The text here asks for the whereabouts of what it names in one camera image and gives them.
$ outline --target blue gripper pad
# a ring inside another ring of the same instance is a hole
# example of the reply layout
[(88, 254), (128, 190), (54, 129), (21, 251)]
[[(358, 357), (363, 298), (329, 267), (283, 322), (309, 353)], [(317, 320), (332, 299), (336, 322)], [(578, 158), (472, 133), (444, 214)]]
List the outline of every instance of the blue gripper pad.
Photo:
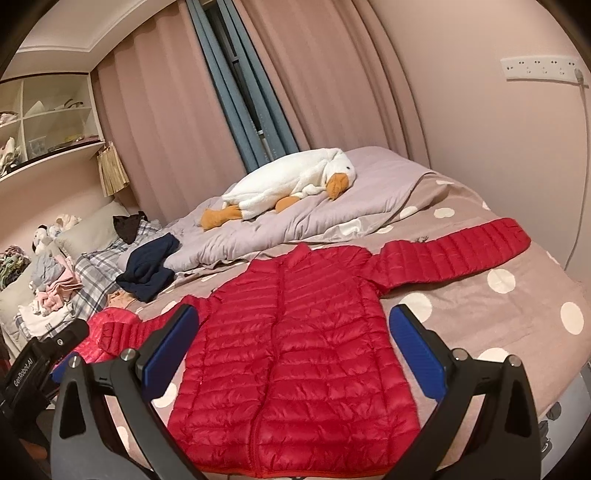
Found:
[(163, 330), (164, 338), (142, 367), (142, 397), (146, 401), (162, 397), (170, 385), (199, 330), (197, 310), (189, 305), (181, 306)]
[(447, 391), (445, 370), (421, 333), (399, 306), (390, 310), (388, 326), (425, 396), (440, 402)]
[(60, 384), (61, 383), (61, 379), (64, 376), (64, 373), (66, 373), (66, 368), (68, 366), (68, 360), (70, 358), (72, 358), (74, 355), (78, 355), (78, 352), (72, 352), (70, 353), (70, 355), (68, 355), (67, 357), (65, 357), (60, 364), (55, 367), (53, 369), (53, 372), (51, 372), (51, 379), (57, 383)]

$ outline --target lavender blanket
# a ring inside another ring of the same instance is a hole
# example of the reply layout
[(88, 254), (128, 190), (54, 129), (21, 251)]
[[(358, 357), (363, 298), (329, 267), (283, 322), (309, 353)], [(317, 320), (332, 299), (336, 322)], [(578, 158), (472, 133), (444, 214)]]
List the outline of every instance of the lavender blanket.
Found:
[[(220, 262), (249, 260), (258, 252), (286, 242), (342, 242), (368, 235), (392, 219), (419, 179), (429, 172), (381, 147), (357, 148), (347, 152), (347, 156), (358, 176), (353, 186), (335, 201), (321, 193), (306, 197), (281, 213), (270, 210), (253, 220), (233, 220), (205, 232), (200, 225), (203, 211), (221, 209), (223, 203), (221, 197), (206, 200), (157, 234), (171, 233), (181, 242), (164, 266), (175, 272), (188, 271)], [(125, 269), (130, 253), (131, 250), (121, 255), (121, 270)]]

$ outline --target white cable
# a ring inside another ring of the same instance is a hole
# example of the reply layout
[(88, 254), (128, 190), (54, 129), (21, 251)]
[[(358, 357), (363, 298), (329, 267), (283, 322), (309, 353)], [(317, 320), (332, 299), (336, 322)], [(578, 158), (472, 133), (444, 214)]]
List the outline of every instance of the white cable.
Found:
[(577, 77), (577, 82), (579, 83), (579, 88), (581, 90), (581, 98), (583, 99), (583, 109), (585, 112), (585, 133), (586, 133), (586, 148), (587, 148), (587, 157), (586, 157), (586, 165), (585, 165), (585, 183), (583, 189), (583, 200), (581, 204), (581, 215), (579, 217), (579, 227), (577, 228), (577, 236), (574, 238), (573, 249), (570, 251), (570, 255), (564, 265), (564, 269), (566, 270), (569, 267), (570, 261), (573, 259), (574, 251), (579, 244), (579, 237), (581, 236), (581, 230), (583, 229), (583, 217), (585, 213), (585, 203), (587, 202), (587, 190), (589, 189), (589, 163), (590, 163), (590, 154), (591, 154), (591, 146), (589, 145), (589, 111), (587, 110), (587, 99), (585, 97), (585, 80), (583, 77), (583, 72), (580, 69), (575, 69), (574, 74)]

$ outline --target power strip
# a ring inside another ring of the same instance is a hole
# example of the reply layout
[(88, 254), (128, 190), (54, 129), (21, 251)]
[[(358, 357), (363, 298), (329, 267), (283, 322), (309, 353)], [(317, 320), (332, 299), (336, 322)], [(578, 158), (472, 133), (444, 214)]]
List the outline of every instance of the power strip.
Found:
[(508, 80), (548, 80), (566, 83), (578, 83), (574, 71), (580, 68), (580, 63), (580, 59), (576, 57), (559, 55), (512, 57), (501, 60), (505, 78)]

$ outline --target red puffer jacket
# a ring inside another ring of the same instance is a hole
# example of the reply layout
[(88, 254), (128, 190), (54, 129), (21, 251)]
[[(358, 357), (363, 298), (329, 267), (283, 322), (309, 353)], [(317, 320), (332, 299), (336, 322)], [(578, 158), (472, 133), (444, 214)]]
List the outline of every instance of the red puffer jacket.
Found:
[[(503, 264), (530, 244), (500, 219), (423, 244), (394, 241), (252, 261), (208, 299), (168, 428), (202, 470), (274, 476), (385, 473), (419, 432), (380, 295)], [(100, 346), (139, 347), (174, 310), (107, 323)]]

